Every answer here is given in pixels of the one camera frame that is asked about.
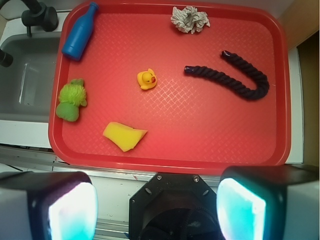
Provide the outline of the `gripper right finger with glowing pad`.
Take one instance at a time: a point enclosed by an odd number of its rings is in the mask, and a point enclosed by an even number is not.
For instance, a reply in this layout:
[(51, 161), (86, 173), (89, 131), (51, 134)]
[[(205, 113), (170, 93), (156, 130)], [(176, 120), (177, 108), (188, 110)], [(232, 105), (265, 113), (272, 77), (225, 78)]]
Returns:
[(318, 240), (320, 170), (230, 166), (221, 174), (216, 211), (226, 240)]

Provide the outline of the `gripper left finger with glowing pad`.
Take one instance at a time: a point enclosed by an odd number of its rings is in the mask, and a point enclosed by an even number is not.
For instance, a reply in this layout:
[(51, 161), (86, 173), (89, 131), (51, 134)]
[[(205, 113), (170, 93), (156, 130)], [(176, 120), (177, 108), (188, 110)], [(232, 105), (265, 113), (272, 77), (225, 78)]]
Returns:
[(98, 195), (81, 171), (0, 174), (2, 240), (92, 240)]

